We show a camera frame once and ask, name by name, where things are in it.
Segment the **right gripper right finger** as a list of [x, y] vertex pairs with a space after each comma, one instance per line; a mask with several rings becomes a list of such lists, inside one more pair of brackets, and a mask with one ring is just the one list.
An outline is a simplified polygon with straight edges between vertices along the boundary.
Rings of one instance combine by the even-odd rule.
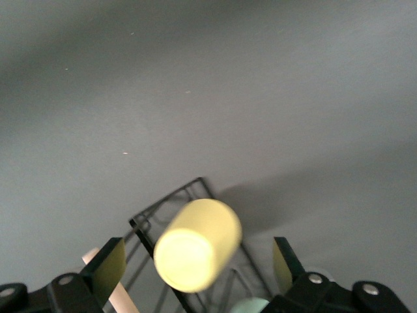
[[389, 287], [360, 280], [345, 289], [324, 274], [306, 271], [284, 237], [275, 237], [274, 274], [280, 294], [263, 312], [409, 312]]

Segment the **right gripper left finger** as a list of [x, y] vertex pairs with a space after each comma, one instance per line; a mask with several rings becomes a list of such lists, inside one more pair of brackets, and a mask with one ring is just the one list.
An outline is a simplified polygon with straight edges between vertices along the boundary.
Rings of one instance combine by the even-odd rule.
[[32, 292], [21, 282], [1, 285], [1, 312], [103, 312], [125, 270], [124, 239], [113, 237], [79, 273]]

